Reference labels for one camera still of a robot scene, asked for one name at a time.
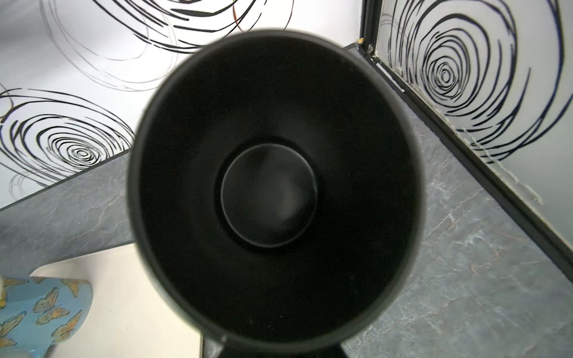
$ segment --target countertop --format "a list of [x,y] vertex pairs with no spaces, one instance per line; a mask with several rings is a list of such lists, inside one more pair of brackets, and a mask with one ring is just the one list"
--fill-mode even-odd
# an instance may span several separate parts
[[[426,176],[426,222],[397,300],[343,343],[350,358],[571,357],[573,284],[398,97]],[[133,241],[129,154],[0,211],[0,272]],[[206,340],[204,357],[220,350]]]

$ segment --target cream board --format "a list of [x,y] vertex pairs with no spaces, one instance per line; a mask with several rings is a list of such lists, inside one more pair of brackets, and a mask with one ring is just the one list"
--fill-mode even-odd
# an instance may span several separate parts
[[51,263],[31,276],[83,278],[93,285],[84,324],[50,358],[201,357],[201,333],[163,301],[134,243]]

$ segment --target mug rim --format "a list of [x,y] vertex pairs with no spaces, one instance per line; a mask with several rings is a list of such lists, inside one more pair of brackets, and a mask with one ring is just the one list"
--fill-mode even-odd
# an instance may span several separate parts
[[371,324],[386,308],[390,306],[392,302],[394,302],[399,291],[403,288],[402,286],[404,281],[411,272],[414,258],[417,255],[419,243],[421,241],[420,238],[423,230],[425,216],[425,211],[423,210],[425,207],[425,192],[423,190],[424,175],[419,149],[414,140],[413,129],[410,124],[406,123],[406,114],[401,107],[397,106],[392,101],[386,101],[393,112],[396,114],[395,117],[402,130],[413,163],[413,172],[416,182],[416,188],[413,191],[416,194],[417,200],[414,210],[414,215],[416,217],[413,221],[414,225],[409,238],[410,242],[404,253],[404,259],[396,269],[395,275],[387,287],[380,291],[378,297],[368,306],[368,308],[366,308],[352,320],[347,321],[345,324],[331,332],[313,337],[311,339],[294,342],[262,341],[231,332],[217,324],[212,319],[203,315],[183,298],[183,296],[175,289],[174,285],[170,282],[170,280],[161,269],[158,260],[152,252],[151,245],[147,238],[140,206],[139,168],[141,166],[145,144],[150,133],[151,124],[156,117],[161,104],[171,92],[172,88],[178,84],[181,77],[189,72],[192,72],[194,67],[200,64],[204,58],[208,58],[212,56],[212,54],[220,53],[221,50],[224,50],[229,45],[234,45],[245,40],[253,40],[265,37],[291,38],[307,41],[326,48],[330,52],[334,52],[334,54],[338,57],[349,61],[352,65],[354,65],[355,68],[359,70],[374,87],[376,87],[384,99],[391,95],[391,89],[382,85],[382,79],[380,78],[380,75],[378,75],[373,68],[364,63],[363,60],[357,58],[346,50],[343,50],[342,48],[313,35],[293,32],[290,30],[256,30],[244,34],[228,36],[218,40],[210,45],[207,45],[205,48],[201,49],[183,61],[181,64],[179,64],[161,84],[151,100],[148,102],[147,108],[142,114],[129,159],[126,180],[128,214],[139,254],[143,258],[143,266],[146,268],[148,275],[152,279],[151,281],[154,282],[155,288],[159,291],[160,295],[163,297],[166,303],[168,303],[169,306],[183,319],[191,322],[207,336],[216,339],[222,344],[229,344],[232,347],[277,353],[309,352],[336,345],[341,341],[357,334],[359,331]]

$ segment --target black handle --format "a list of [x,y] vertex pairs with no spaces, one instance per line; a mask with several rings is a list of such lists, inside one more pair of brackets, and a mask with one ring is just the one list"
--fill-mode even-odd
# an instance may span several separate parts
[[239,351],[230,347],[223,348],[218,358],[348,358],[339,345],[308,353],[261,353]]

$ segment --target wall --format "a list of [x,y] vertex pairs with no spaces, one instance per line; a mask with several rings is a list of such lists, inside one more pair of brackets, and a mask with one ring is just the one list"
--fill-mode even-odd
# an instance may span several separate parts
[[376,44],[571,247],[572,16],[568,0],[385,0]]
[[354,0],[39,0],[0,4],[0,207],[131,146],[154,90],[251,29],[359,37]]

